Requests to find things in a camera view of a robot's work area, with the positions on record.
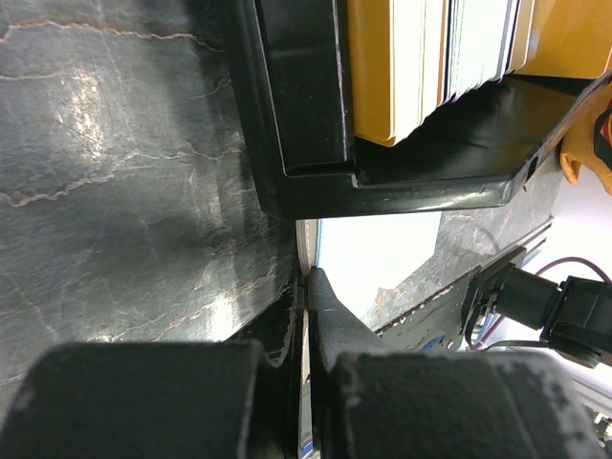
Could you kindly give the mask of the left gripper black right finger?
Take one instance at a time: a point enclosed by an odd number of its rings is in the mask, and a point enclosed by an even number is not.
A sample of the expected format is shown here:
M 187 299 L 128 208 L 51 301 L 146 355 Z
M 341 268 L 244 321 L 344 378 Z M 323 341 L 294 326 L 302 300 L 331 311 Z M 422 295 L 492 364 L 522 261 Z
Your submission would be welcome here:
M 322 458 L 352 458 L 349 411 L 362 401 L 360 357 L 392 348 L 339 301 L 322 268 L 310 270 L 307 284 L 314 446 Z

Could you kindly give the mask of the white card stack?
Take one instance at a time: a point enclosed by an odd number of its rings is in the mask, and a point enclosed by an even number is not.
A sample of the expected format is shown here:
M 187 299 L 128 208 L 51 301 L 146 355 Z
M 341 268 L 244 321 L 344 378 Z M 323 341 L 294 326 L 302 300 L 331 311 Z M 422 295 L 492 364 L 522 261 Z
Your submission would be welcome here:
M 354 129 L 390 147 L 527 61 L 532 1 L 351 1 Z

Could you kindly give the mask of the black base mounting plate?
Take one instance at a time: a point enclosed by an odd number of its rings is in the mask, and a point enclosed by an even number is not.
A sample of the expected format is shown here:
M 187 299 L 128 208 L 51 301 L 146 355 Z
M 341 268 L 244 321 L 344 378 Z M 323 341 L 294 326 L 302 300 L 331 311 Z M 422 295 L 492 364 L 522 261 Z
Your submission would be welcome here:
M 376 331 L 382 342 L 406 352 L 456 351 L 463 342 L 466 313 L 463 304 L 472 280 L 480 274 L 475 268 L 426 300 L 402 313 Z

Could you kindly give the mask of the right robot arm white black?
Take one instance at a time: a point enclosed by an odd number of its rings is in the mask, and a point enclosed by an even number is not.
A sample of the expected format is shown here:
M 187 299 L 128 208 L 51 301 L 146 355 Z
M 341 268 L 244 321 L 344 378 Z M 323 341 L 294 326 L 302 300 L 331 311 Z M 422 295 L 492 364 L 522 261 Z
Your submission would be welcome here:
M 462 334 L 468 348 L 485 352 L 501 347 L 550 349 L 588 368 L 611 364 L 611 277 L 580 257 L 555 260 L 537 273 L 521 269 L 525 250 L 511 251 L 478 269 L 462 304 Z M 599 278 L 569 276 L 556 284 L 541 275 L 566 263 L 579 263 Z M 487 344 L 472 339 L 480 318 L 489 314 L 540 332 L 536 340 L 506 339 Z

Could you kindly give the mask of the black plastic card box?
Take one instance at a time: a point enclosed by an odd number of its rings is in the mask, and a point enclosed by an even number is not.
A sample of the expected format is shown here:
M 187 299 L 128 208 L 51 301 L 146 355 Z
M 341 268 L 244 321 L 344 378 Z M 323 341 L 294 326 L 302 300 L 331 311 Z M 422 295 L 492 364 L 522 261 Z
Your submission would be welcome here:
M 342 1 L 224 1 L 230 77 L 262 210 L 277 219 L 508 204 L 557 148 L 582 83 L 488 83 L 386 148 L 354 134 Z

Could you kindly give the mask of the yellow tote bag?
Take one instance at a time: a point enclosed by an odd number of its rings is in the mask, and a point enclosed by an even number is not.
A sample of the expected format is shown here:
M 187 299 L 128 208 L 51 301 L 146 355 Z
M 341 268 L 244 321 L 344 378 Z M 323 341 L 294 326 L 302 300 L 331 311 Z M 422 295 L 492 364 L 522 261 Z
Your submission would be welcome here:
M 516 71 L 569 89 L 582 83 L 576 106 L 554 142 L 566 181 L 586 168 L 611 191 L 611 3 L 534 1 L 525 63 Z

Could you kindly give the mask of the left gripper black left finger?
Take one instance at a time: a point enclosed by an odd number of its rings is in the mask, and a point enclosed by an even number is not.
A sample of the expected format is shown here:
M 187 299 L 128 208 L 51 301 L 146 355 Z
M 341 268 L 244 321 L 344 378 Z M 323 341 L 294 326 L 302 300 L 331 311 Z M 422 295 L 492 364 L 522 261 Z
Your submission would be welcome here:
M 228 338 L 255 341 L 263 352 L 254 380 L 248 458 L 301 455 L 304 305 L 304 278 L 296 272 L 276 301 Z

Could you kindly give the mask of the grey card holder wallet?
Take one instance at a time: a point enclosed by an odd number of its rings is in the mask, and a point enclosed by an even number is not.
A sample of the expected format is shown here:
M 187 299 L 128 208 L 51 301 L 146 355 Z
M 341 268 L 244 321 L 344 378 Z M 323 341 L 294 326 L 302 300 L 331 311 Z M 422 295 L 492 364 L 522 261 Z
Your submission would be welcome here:
M 439 212 L 307 219 L 295 222 L 301 270 L 325 271 L 339 301 L 363 318 L 433 254 Z

